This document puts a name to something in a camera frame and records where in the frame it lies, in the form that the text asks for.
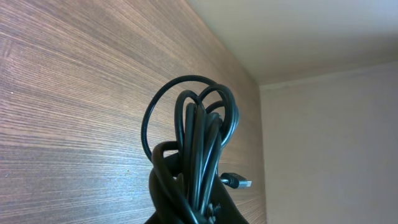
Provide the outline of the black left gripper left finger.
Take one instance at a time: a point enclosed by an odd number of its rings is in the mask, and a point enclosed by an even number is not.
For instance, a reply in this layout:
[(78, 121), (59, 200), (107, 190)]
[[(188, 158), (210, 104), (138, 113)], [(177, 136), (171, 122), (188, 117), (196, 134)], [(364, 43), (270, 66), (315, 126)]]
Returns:
[(154, 149), (152, 152), (149, 192), (155, 212), (146, 224), (185, 223), (185, 212), (179, 204), (183, 195), (180, 158), (177, 153), (165, 157), (164, 152), (163, 149)]

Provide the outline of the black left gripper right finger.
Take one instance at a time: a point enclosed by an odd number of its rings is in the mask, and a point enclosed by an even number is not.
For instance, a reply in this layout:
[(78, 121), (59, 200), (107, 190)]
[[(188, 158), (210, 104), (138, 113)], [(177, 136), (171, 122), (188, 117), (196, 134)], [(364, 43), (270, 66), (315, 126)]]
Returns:
[(212, 186), (211, 203), (215, 208), (216, 224), (248, 224), (217, 176), (214, 178)]

